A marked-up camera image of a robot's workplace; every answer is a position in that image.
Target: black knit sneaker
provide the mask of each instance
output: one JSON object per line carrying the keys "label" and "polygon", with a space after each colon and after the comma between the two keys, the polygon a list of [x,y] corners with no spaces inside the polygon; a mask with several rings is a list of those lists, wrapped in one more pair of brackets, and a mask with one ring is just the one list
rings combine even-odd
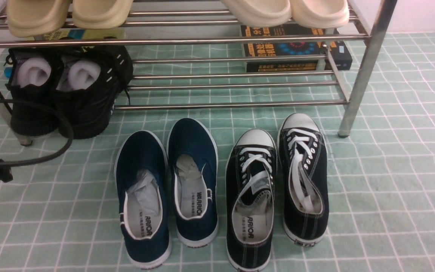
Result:
{"label": "black knit sneaker", "polygon": [[275,174],[273,138],[261,129],[245,132],[226,166],[226,248],[238,271],[261,271],[270,260]]}
{"label": "black knit sneaker", "polygon": [[[50,48],[10,48],[6,59],[12,73],[6,88],[14,100],[37,103],[55,108],[51,90],[62,72],[62,61]],[[14,104],[11,129],[24,136],[41,136],[58,127],[53,114],[34,107]]]}
{"label": "black knit sneaker", "polygon": [[[121,91],[133,76],[133,64],[125,46],[98,45],[85,52],[62,54],[64,71],[53,91],[53,99],[74,130],[75,139],[102,133],[114,112]],[[59,132],[67,137],[60,126]]]}
{"label": "black knit sneaker", "polygon": [[278,155],[285,179],[285,233],[295,244],[314,246],[328,224],[327,150],[309,116],[295,113],[285,119]]}

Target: shoe rack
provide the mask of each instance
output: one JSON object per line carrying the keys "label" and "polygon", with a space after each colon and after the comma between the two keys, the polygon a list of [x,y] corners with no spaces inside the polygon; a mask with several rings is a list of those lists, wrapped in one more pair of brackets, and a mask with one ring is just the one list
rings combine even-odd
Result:
{"label": "shoe rack", "polygon": [[[347,90],[347,85],[333,61],[333,58],[326,46],[322,47],[321,53],[307,56],[286,56],[286,57],[234,57],[234,58],[208,58],[208,59],[155,59],[155,60],[133,60],[134,64],[157,64],[157,63],[212,63],[212,62],[262,62],[263,60],[318,60],[316,71],[299,72],[276,72],[276,73],[241,73],[241,74],[180,74],[180,75],[152,75],[135,76],[134,82],[142,79],[213,79],[230,77],[263,77],[263,76],[330,76],[332,80],[304,81],[298,83],[252,83],[252,84],[219,84],[219,85],[188,85],[188,86],[141,86],[131,85],[129,91],[156,91],[156,90],[208,90],[228,88],[295,88],[313,86],[335,86],[340,99],[334,100],[289,100],[281,102],[249,102],[249,103],[216,103],[216,104],[169,104],[169,105],[116,105],[116,110],[185,110],[199,108],[243,108],[243,107],[298,107],[318,105],[343,105],[345,114],[338,129],[338,136],[345,138],[350,135],[353,122],[357,115],[361,100],[366,91],[373,67],[382,47],[390,19],[392,17],[397,0],[381,0],[376,20],[370,31],[364,27],[364,19],[358,10],[354,9],[354,3],[350,4],[350,23],[354,24],[358,34],[333,34],[333,29],[327,29],[322,36],[279,36],[279,37],[220,37],[220,38],[172,38],[172,39],[126,39],[126,40],[59,40],[44,41],[36,38],[36,41],[6,41],[0,42],[0,48],[23,48],[41,46],[65,46],[65,45],[198,45],[198,44],[219,44],[219,43],[284,43],[284,42],[324,42],[326,45],[333,41],[355,41],[362,40],[366,45],[366,51],[360,64],[359,72],[352,90]],[[199,19],[199,17],[231,15],[228,10],[188,10],[188,11],[145,11],[131,12],[128,17],[133,20],[124,23],[121,27],[146,27],[146,26],[218,26],[218,25],[239,25],[237,19]],[[143,17],[157,17],[162,20],[134,21]],[[8,29],[5,23],[7,16],[2,7],[0,12],[0,30]],[[67,21],[63,28],[75,28],[73,22]],[[331,70],[325,70],[325,61],[331,64]],[[0,104],[0,114],[9,124],[11,119],[11,107],[8,104]],[[17,135],[19,142],[28,146],[31,139]]]}

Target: black cable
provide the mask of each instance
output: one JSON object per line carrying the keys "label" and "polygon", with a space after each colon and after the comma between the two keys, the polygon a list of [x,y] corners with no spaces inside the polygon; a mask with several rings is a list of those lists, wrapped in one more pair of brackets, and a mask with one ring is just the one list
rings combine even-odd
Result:
{"label": "black cable", "polygon": [[71,128],[71,124],[68,122],[68,120],[66,119],[66,117],[63,114],[57,112],[56,110],[54,110],[50,107],[46,107],[46,106],[43,106],[43,105],[40,105],[37,103],[33,103],[33,102],[12,100],[12,99],[0,99],[0,104],[5,104],[5,103],[21,104],[21,105],[25,105],[28,107],[34,107],[38,110],[42,110],[44,112],[47,112],[47,113],[50,113],[50,114],[56,116],[59,119],[60,124],[62,124],[65,127],[65,129],[67,130],[68,140],[67,140],[66,144],[60,150],[56,151],[53,154],[50,154],[50,155],[47,155],[44,157],[40,157],[40,158],[36,158],[36,159],[0,162],[0,168],[1,167],[19,167],[19,166],[26,166],[26,165],[35,165],[35,164],[40,164],[42,162],[47,162],[47,161],[53,160],[53,159],[61,156],[71,146],[71,143],[72,143],[73,137],[74,137],[74,133],[73,133],[73,129]]}

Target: cream slipper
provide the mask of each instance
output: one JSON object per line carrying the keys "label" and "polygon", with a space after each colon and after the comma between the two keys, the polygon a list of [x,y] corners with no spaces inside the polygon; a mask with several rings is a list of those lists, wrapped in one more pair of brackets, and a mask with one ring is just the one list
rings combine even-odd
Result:
{"label": "cream slipper", "polygon": [[347,0],[290,0],[293,19],[307,28],[338,28],[349,22]]}
{"label": "cream slipper", "polygon": [[73,0],[73,22],[83,29],[112,29],[123,24],[133,0]]}
{"label": "cream slipper", "polygon": [[60,29],[71,0],[8,0],[6,13],[12,35],[25,38]]}
{"label": "cream slipper", "polygon": [[289,0],[221,0],[229,11],[247,26],[278,26],[292,17]]}

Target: tile floor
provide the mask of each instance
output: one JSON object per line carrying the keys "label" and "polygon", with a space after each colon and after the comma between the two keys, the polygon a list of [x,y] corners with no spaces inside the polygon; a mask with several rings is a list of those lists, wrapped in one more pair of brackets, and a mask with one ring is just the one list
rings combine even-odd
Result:
{"label": "tile floor", "polygon": [[[344,73],[350,85],[364,46],[349,43],[354,65]],[[130,47],[142,58],[241,55],[238,45]],[[2,75],[0,88],[7,79]],[[138,74],[243,72],[240,63],[140,65]],[[286,79],[299,81],[303,79]],[[283,79],[202,79],[193,84],[283,82]],[[189,83],[163,80],[160,84]],[[132,93],[133,104],[245,102],[338,98],[332,88],[155,91]],[[121,104],[126,98],[119,99]],[[435,33],[388,35],[352,135],[336,136],[343,107],[116,112],[100,136],[75,141],[62,157],[13,169],[14,181],[0,184],[0,271],[133,271],[118,224],[113,162],[134,131],[154,131],[163,141],[173,123],[194,117],[219,146],[218,204],[225,222],[224,167],[236,139],[259,127],[273,136],[294,112],[311,115],[326,135],[330,222],[314,248],[296,247],[281,226],[278,203],[271,262],[273,272],[435,272]],[[57,133],[22,148],[0,118],[0,158],[47,155],[64,139]],[[277,195],[282,194],[278,184]],[[198,250],[174,248],[162,271],[232,271],[226,257],[226,228]]]}

